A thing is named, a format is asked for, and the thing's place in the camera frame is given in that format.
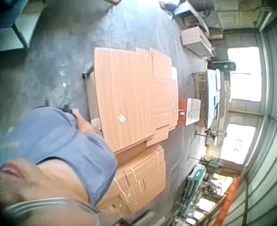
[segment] white label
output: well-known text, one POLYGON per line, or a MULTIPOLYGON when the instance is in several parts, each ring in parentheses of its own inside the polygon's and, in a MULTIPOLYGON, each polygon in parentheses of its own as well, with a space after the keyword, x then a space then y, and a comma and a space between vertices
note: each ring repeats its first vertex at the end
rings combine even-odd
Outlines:
POLYGON ((172 79, 177 80, 177 68, 172 67, 172 79))
POLYGON ((120 120, 121 122, 125 122, 125 121, 126 121, 126 118, 121 114, 121 115, 119 116, 119 120, 120 120))

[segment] gray shirt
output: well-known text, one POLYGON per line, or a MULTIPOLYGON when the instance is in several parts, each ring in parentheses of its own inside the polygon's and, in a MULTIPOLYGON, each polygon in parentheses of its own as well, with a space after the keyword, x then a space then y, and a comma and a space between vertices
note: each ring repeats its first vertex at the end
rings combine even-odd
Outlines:
POLYGON ((32 111, 6 136, 0 146, 0 167, 13 158, 25 158, 35 164, 50 158, 67 162, 86 188, 93 206, 109 189, 117 164, 100 135, 80 134, 71 114, 52 107, 32 111))

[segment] metal pole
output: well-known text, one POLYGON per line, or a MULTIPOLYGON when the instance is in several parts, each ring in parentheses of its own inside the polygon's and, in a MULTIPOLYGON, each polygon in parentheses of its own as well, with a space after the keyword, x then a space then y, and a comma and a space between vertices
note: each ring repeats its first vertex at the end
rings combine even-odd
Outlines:
POLYGON ((244 215, 243 215, 242 226, 246 226, 247 215, 248 215, 248 199, 249 199, 248 173, 245 175, 245 182, 246 182, 246 188, 245 188, 245 208, 244 208, 244 215))

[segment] orange object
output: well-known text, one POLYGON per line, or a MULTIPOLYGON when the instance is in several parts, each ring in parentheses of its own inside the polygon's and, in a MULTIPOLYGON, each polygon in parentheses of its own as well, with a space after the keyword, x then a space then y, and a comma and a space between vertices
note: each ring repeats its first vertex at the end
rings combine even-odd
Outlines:
POLYGON ((179 115, 178 115, 178 122, 177 125, 185 125, 186 120, 186 110, 187 110, 187 100, 185 98, 180 97, 179 98, 179 115))
POLYGON ((234 197, 236 195, 238 179, 239 179, 239 177, 237 177, 237 176, 233 177, 232 183, 229 187, 228 194, 226 196, 226 200, 220 210, 218 217, 216 218, 216 220, 214 222, 214 226, 221 226, 223 224, 223 221, 225 220, 227 213, 229 211, 229 208, 230 208, 230 206, 234 200, 234 197))

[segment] man's arm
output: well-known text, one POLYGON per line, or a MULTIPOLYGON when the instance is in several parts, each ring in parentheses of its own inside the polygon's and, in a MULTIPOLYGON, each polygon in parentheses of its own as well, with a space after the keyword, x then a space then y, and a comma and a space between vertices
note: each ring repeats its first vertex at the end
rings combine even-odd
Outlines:
POLYGON ((77 125, 79 128, 79 132, 81 134, 96 133, 95 130, 93 129, 93 126, 84 119, 84 117, 81 115, 78 109, 73 109, 72 112, 76 116, 77 125))

